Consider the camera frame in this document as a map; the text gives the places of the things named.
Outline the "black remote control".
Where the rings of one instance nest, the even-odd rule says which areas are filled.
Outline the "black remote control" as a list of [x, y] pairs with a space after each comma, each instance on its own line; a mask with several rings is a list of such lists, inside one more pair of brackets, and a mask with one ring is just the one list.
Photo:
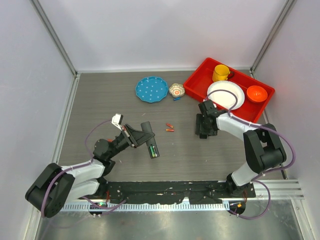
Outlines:
[[[146, 132], [148, 134], [148, 140], [145, 143], [146, 143], [150, 158], [151, 159], [158, 158], [160, 156], [160, 153], [159, 153], [158, 146], [156, 143], [155, 134], [154, 134], [152, 127], [151, 127], [151, 123], [149, 121], [146, 121], [146, 122], [141, 123], [140, 126], [141, 126], [142, 131]], [[158, 155], [157, 157], [152, 157], [151, 150], [150, 150], [150, 147], [152, 147], [152, 146], [155, 146], [155, 148], [156, 148], [156, 152]]]

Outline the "green battery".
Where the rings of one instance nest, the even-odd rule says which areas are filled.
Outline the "green battery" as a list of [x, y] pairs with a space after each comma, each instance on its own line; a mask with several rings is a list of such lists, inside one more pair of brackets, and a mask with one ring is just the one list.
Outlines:
[[154, 150], [153, 150], [152, 146], [150, 146], [150, 152], [151, 152], [152, 157], [155, 157]]

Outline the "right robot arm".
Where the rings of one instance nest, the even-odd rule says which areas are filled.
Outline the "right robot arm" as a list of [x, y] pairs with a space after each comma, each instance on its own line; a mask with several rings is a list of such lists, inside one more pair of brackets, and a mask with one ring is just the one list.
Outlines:
[[198, 107], [200, 113], [196, 115], [195, 134], [200, 139], [224, 131], [243, 141], [245, 163], [226, 177], [225, 190], [230, 197], [238, 197], [254, 178], [287, 160], [274, 125], [250, 123], [227, 110], [218, 110], [211, 100], [199, 103]]

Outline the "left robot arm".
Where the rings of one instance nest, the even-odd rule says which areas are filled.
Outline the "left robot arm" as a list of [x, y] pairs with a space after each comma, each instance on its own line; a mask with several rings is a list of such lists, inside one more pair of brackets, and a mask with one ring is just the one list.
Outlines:
[[147, 146], [150, 158], [159, 156], [151, 123], [146, 121], [140, 126], [141, 130], [136, 130], [125, 124], [114, 140], [97, 140], [93, 156], [88, 161], [70, 166], [50, 163], [26, 191], [25, 199], [44, 218], [52, 218], [66, 203], [78, 198], [93, 196], [102, 199], [107, 192], [104, 177], [116, 164], [113, 157], [128, 147], [141, 145]]

